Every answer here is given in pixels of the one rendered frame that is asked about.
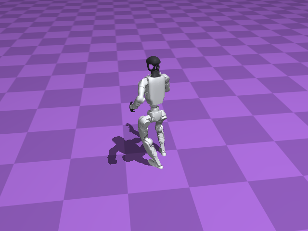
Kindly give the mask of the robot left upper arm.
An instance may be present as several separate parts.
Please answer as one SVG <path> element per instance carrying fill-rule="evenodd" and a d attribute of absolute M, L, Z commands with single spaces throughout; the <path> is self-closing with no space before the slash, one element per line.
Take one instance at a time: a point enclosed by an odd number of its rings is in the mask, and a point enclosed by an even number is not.
<path fill-rule="evenodd" d="M 145 101 L 144 93 L 145 93 L 145 86 L 148 84 L 147 78 L 143 78 L 138 83 L 138 100 L 137 103 L 143 103 Z"/>

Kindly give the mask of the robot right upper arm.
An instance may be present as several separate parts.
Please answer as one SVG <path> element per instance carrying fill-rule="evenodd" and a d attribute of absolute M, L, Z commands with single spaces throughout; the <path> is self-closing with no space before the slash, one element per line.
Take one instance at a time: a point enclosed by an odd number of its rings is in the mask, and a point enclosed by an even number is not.
<path fill-rule="evenodd" d="M 165 77 L 165 92 L 168 92 L 168 91 L 170 91 L 170 88 L 169 88 L 169 86 L 170 86 L 170 83 L 169 83 L 170 77 L 167 76 L 166 74 L 163 74 L 163 75 Z"/>

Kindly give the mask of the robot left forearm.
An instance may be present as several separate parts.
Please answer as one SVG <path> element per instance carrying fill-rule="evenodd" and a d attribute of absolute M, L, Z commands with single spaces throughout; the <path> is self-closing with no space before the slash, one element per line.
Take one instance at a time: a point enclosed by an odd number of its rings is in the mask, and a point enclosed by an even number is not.
<path fill-rule="evenodd" d="M 134 103 L 132 105 L 130 105 L 130 109 L 137 109 L 141 103 L 137 103 L 138 97 L 135 99 Z"/>

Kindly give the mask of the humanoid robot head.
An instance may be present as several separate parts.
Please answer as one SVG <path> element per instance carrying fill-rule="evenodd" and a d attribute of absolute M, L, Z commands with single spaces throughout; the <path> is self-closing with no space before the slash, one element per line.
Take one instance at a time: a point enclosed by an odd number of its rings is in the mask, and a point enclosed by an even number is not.
<path fill-rule="evenodd" d="M 146 59 L 146 63 L 147 63 L 148 70 L 151 71 L 150 77 L 154 77 L 154 78 L 155 77 L 160 77 L 160 75 L 158 74 L 158 72 L 157 72 L 157 70 L 155 68 L 156 64 L 160 64 L 161 63 L 160 59 L 158 57 L 156 57 L 156 56 L 151 56 L 151 57 Z M 152 64 L 154 66 L 152 70 L 149 68 L 149 64 Z"/>

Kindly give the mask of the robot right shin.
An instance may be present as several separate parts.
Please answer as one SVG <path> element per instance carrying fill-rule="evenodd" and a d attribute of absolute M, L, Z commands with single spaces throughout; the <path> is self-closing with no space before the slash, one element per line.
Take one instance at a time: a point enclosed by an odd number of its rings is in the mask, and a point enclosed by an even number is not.
<path fill-rule="evenodd" d="M 157 137 L 158 137 L 158 141 L 160 143 L 161 152 L 163 153 L 163 151 L 165 152 L 165 147 L 164 147 L 165 137 L 164 137 L 162 124 L 161 124 L 161 128 L 162 128 L 162 132 L 157 132 Z"/>

